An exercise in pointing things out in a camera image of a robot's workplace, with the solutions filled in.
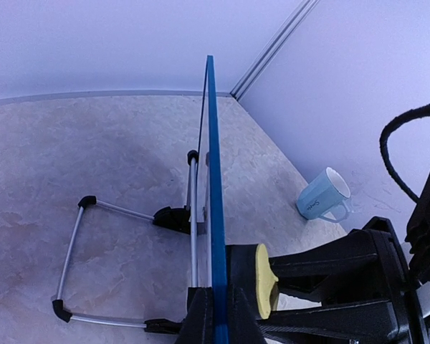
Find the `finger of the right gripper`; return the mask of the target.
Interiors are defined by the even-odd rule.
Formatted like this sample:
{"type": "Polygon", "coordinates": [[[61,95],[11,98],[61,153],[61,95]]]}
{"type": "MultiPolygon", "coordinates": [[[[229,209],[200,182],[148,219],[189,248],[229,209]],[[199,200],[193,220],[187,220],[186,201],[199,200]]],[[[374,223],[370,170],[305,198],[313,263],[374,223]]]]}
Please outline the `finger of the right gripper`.
{"type": "Polygon", "coordinates": [[[257,322],[268,338],[311,343],[415,343],[416,294],[396,287],[330,288],[329,292],[279,286],[280,293],[319,302],[320,307],[274,310],[257,322]]]}

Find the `yellow whiteboard eraser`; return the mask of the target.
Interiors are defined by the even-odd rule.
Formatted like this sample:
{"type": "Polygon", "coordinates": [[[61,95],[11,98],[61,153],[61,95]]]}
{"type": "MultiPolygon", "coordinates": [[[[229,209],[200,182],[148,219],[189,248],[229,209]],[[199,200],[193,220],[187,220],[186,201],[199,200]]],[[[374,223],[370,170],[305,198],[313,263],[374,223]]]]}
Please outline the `yellow whiteboard eraser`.
{"type": "Polygon", "coordinates": [[[266,320],[279,303],[279,278],[270,267],[268,251],[264,244],[257,245],[254,258],[257,317],[266,320]]]}

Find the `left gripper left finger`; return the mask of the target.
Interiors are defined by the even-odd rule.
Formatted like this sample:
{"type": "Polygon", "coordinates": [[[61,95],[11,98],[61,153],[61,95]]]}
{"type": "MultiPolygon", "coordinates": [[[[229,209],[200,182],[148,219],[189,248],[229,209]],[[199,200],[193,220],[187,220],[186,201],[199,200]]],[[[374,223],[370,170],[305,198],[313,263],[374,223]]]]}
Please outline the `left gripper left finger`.
{"type": "Polygon", "coordinates": [[[187,316],[177,337],[177,343],[213,343],[214,303],[211,287],[190,287],[187,316]]]}

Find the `blue framed whiteboard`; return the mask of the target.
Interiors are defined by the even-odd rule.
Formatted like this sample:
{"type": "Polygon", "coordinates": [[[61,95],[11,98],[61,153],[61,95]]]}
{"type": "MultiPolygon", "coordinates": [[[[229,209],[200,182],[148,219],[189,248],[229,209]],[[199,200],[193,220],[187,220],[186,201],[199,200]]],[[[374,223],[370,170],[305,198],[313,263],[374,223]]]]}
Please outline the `blue framed whiteboard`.
{"type": "Polygon", "coordinates": [[[214,57],[206,58],[196,168],[198,286],[213,292],[213,343],[228,343],[227,271],[214,57]]]}

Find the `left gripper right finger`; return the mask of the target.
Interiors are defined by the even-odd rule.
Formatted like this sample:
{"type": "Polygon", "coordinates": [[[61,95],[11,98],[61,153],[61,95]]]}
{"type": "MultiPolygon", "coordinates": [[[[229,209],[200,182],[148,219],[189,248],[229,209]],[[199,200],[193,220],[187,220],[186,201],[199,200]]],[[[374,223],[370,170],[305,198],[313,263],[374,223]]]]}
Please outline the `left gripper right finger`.
{"type": "Polygon", "coordinates": [[[261,344],[265,339],[254,318],[244,290],[229,285],[227,292],[229,342],[233,344],[261,344]]]}

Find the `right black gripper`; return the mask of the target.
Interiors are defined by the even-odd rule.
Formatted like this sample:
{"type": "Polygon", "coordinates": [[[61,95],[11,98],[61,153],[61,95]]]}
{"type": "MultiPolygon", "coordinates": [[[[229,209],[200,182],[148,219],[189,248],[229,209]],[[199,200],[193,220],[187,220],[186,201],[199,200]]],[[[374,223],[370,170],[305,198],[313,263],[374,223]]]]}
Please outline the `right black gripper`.
{"type": "MultiPolygon", "coordinates": [[[[430,174],[407,224],[406,242],[412,254],[409,270],[414,279],[430,282],[430,174]]],[[[239,287],[271,282],[280,287],[345,285],[376,262],[407,270],[390,219],[374,216],[362,229],[308,251],[268,257],[261,244],[226,247],[228,281],[239,287]]]]}

